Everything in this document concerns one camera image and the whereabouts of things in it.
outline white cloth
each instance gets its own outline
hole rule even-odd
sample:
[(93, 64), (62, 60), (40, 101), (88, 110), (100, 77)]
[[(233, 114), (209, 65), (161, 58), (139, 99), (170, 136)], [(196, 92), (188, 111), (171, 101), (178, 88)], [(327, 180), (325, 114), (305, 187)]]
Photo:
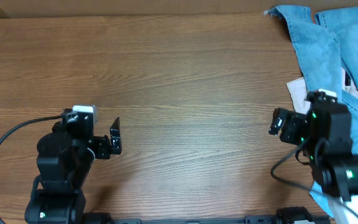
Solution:
[[(352, 80), (350, 86), (345, 86), (345, 76), (346, 72), (342, 68), (342, 90), (350, 93), (358, 99), (356, 85)], [(310, 102), (305, 100), (307, 95), (305, 79), (302, 77), (292, 80), (287, 83), (287, 88), (291, 94), (292, 104), (295, 111), (297, 113), (306, 114), (310, 108)]]

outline wooden table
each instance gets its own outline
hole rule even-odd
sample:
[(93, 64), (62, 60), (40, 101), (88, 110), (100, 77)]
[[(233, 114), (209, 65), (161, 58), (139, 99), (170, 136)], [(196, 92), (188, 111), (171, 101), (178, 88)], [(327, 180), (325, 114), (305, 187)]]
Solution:
[[(0, 19), (0, 137), (74, 104), (100, 110), (96, 134), (121, 118), (123, 152), (96, 161), (86, 211), (114, 218), (213, 218), (305, 206), (307, 192), (269, 174), (292, 145), (270, 136), (301, 76), (281, 22), (260, 14)], [(0, 147), (0, 216), (24, 223), (37, 141), (31, 124)], [(295, 159), (278, 174), (310, 185)]]

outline jeans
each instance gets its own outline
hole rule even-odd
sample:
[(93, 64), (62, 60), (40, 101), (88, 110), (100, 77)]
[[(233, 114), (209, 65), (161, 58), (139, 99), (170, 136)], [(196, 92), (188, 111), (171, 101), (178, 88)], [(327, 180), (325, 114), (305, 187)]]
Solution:
[[(358, 7), (318, 12), (314, 15), (316, 24), (311, 20), (310, 8), (305, 6), (276, 6), (265, 14), (286, 20), (307, 89), (334, 91), (338, 102), (349, 108), (352, 152), (358, 154), (358, 99), (342, 91), (341, 86), (343, 67), (358, 89)], [(316, 182), (313, 189), (321, 192)], [(333, 215), (325, 197), (311, 196), (328, 215)]]

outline blue clothing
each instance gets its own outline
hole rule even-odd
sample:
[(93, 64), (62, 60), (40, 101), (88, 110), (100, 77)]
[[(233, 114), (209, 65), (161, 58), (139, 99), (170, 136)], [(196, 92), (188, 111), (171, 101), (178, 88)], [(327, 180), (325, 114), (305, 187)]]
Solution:
[[(323, 88), (337, 93), (352, 114), (352, 151), (358, 154), (358, 99), (342, 91), (341, 67), (352, 77), (358, 89), (358, 7), (328, 10), (314, 15), (305, 6), (276, 6), (265, 12), (284, 18), (308, 90)], [(313, 189), (321, 192), (314, 183)], [(311, 193), (330, 216), (327, 199)]]

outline beige wall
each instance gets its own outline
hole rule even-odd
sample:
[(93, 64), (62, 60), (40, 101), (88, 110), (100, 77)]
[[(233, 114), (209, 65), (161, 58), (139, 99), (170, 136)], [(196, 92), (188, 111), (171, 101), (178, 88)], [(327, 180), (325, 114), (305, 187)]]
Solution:
[(320, 11), (358, 6), (358, 0), (0, 0), (0, 17), (241, 13), (279, 4)]

